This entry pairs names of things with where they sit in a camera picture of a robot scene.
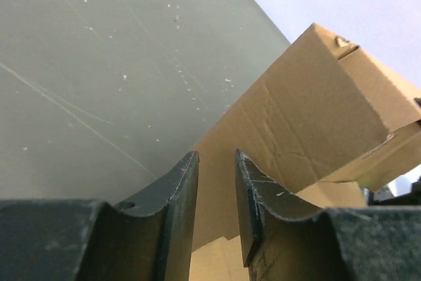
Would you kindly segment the brown cardboard box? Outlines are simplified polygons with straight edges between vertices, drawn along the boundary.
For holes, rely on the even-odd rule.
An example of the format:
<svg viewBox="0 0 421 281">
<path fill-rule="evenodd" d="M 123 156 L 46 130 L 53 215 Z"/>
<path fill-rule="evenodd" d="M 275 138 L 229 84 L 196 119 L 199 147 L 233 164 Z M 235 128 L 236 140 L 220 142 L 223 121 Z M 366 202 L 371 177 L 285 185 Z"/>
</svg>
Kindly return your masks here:
<svg viewBox="0 0 421 281">
<path fill-rule="evenodd" d="M 250 280 L 235 152 L 326 211 L 351 280 L 420 279 L 420 206 L 367 205 L 420 164 L 420 90 L 311 24 L 195 145 L 199 185 L 191 280 Z"/>
</svg>

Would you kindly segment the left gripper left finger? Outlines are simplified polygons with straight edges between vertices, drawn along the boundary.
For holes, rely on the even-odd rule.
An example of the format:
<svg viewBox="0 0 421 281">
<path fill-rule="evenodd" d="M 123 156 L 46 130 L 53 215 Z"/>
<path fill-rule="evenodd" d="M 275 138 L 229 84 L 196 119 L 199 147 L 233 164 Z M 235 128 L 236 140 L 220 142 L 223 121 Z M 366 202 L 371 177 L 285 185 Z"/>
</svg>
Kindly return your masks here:
<svg viewBox="0 0 421 281">
<path fill-rule="evenodd" d="M 187 280 L 199 178 L 188 152 L 164 176 L 114 206 L 103 203 L 79 280 Z"/>
</svg>

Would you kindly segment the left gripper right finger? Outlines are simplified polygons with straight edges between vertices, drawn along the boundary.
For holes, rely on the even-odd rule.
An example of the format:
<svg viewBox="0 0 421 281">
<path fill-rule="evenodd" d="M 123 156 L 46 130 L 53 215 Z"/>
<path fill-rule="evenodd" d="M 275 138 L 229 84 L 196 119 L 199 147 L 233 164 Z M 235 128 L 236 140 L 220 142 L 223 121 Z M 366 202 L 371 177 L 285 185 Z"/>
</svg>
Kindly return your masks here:
<svg viewBox="0 0 421 281">
<path fill-rule="evenodd" d="M 351 280 L 329 214 L 235 152 L 243 265 L 250 280 Z"/>
</svg>

